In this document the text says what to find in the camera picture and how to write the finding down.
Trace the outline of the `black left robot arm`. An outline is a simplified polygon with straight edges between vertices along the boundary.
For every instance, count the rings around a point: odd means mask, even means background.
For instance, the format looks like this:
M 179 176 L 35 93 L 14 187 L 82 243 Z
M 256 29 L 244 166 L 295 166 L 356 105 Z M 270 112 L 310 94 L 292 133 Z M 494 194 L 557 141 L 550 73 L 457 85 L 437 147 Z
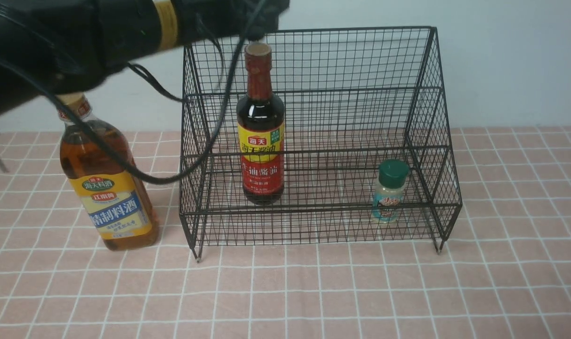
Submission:
M 288 0 L 0 0 L 0 59 L 53 94 L 92 90 L 128 62 L 278 30 Z

